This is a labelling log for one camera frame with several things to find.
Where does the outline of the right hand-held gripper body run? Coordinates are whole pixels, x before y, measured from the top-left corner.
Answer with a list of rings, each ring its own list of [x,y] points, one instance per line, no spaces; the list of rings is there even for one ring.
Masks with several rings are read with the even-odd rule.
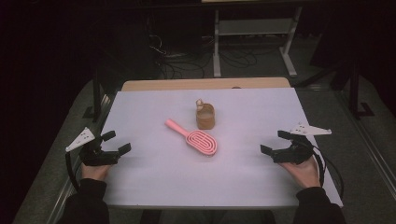
[[[292,134],[291,145],[288,148],[274,150],[274,163],[291,162],[300,164],[314,154],[314,145],[307,139],[308,135],[331,134],[330,129],[322,129],[308,124],[298,123],[288,133]]]

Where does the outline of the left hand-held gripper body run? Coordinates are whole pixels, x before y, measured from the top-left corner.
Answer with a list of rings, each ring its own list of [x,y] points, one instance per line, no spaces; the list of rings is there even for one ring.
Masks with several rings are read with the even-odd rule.
[[[82,132],[65,148],[71,152],[80,147],[79,157],[87,166],[102,166],[116,164],[120,158],[118,151],[103,151],[101,144],[105,142],[101,135],[94,135],[85,127]]]

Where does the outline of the pink hairbrush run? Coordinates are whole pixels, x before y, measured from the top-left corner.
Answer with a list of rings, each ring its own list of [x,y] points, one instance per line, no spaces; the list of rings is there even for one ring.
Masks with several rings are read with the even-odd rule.
[[[201,154],[206,156],[213,156],[216,154],[218,144],[215,138],[210,134],[200,130],[188,132],[172,119],[168,119],[165,122],[165,125],[175,132],[183,135],[187,144],[199,151]]]

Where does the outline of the brown holder cup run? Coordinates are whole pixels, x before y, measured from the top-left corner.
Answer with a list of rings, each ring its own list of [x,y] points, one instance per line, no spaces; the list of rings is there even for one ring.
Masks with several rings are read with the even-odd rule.
[[[213,105],[205,103],[202,99],[196,102],[196,123],[200,130],[211,130],[215,126],[215,109]]]

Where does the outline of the person's left hand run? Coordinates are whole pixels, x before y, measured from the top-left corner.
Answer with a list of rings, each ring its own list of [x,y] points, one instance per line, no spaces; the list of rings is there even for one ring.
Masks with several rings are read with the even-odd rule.
[[[97,181],[104,181],[110,168],[110,165],[87,166],[85,164],[82,164],[81,177]]]

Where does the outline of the person's right hand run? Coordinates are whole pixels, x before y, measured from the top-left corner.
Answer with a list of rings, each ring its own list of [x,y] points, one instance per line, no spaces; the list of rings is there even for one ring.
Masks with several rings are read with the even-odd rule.
[[[320,187],[318,165],[314,157],[309,158],[300,164],[291,162],[280,163],[303,189]]]

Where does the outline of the black metal stand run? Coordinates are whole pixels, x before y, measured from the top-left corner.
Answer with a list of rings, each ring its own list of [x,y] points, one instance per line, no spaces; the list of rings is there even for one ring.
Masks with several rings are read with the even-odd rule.
[[[348,108],[352,116],[360,120],[361,117],[372,117],[374,115],[371,107],[364,102],[359,102],[359,85],[360,85],[360,74],[358,65],[356,62],[351,64],[351,72],[349,78],[349,102]]]
[[[96,122],[102,114],[102,102],[104,97],[97,69],[92,71],[92,97],[92,106],[86,108],[83,118],[91,119],[92,122]]]

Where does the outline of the metal floor rail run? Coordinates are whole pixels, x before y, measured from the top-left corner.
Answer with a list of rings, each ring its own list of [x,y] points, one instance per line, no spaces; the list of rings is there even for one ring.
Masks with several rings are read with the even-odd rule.
[[[361,123],[361,120],[358,116],[354,115],[347,104],[347,98],[345,95],[337,91],[335,94],[335,98],[341,105],[344,110],[344,113],[352,123],[355,130],[358,132],[362,142],[365,145],[366,151],[369,155],[369,158],[373,162],[376,170],[379,172],[381,178],[383,179],[385,185],[387,186],[389,193],[391,194],[392,198],[396,201],[396,174],[394,174],[389,165],[387,164],[385,158],[379,151],[379,148],[375,144],[372,137],[369,135],[367,129]]]
[[[46,219],[45,224],[56,224],[57,220],[61,217],[64,211],[64,204],[66,199],[76,192],[76,187],[78,187],[78,179],[80,174],[78,173],[81,165],[79,158],[80,147],[72,150],[71,152],[66,152],[65,148],[69,146],[72,141],[82,132],[85,127],[88,127],[94,135],[99,135],[103,129],[104,122],[106,121],[106,116],[109,112],[109,108],[112,105],[112,97],[104,94],[102,102],[102,114],[96,122],[92,122],[91,119],[82,119],[84,125],[77,127],[77,134],[73,134],[73,139],[69,140],[65,147],[62,148],[62,159],[64,162],[63,170],[63,182],[62,186],[58,190],[58,195],[56,202],[54,203],[52,209],[50,210],[49,217]]]

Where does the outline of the white metal desk frame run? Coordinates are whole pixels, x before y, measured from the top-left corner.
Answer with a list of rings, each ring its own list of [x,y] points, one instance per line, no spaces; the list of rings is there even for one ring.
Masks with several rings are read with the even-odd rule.
[[[219,38],[226,35],[286,35],[287,40],[278,50],[291,77],[296,77],[297,72],[289,56],[292,40],[294,38],[303,8],[297,7],[291,18],[285,19],[257,19],[257,20],[221,20],[219,11],[215,11],[214,21],[214,77],[221,77],[219,60]]]

